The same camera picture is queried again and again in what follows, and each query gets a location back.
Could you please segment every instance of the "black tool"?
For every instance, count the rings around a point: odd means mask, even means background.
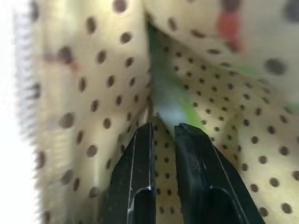
[[[156,179],[153,128],[133,135],[115,166],[105,202],[105,224],[155,224]]]
[[[175,126],[184,224],[264,224],[237,170],[201,129]]]

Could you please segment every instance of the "red mark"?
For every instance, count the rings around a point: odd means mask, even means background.
[[[66,65],[63,61],[56,59],[55,57],[53,57],[51,55],[45,55],[43,58],[47,63],[57,63],[61,66],[69,66],[71,71],[75,74],[75,77],[77,77],[76,73],[79,70],[79,65],[77,62],[73,61],[72,63]]]
[[[239,37],[240,15],[239,10],[231,13],[222,12],[217,22],[217,30],[227,42],[238,51],[242,50]]]

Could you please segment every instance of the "zipper teeth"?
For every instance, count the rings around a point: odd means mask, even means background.
[[[30,153],[30,223],[41,224],[42,201],[41,191],[37,184],[37,113],[36,79],[32,73],[32,32],[31,32],[31,4],[29,0],[19,1],[14,16],[16,89],[18,101],[18,118],[21,128],[21,138],[29,147]]]

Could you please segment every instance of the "green object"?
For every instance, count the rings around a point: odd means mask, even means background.
[[[158,46],[156,30],[153,27],[149,28],[149,45],[152,63],[151,98],[154,111],[159,114],[159,118],[166,124],[173,137],[173,127],[179,123],[187,123],[205,130],[194,110],[190,96],[166,63],[166,54]]]

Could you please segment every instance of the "polka dot fabric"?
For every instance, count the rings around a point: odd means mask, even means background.
[[[158,118],[154,127],[156,161],[156,223],[183,223],[176,178],[175,145],[169,131]]]
[[[197,122],[238,170],[264,221],[298,223],[299,117],[290,109],[299,105],[297,7],[295,0],[33,0],[44,223],[101,223],[112,170],[148,121],[157,223],[183,223],[173,139],[151,116],[146,20],[159,30],[163,64]]]
[[[272,88],[234,70],[216,68],[167,36],[160,39],[161,51],[188,92],[199,122],[239,171],[264,221],[296,223],[297,114]]]

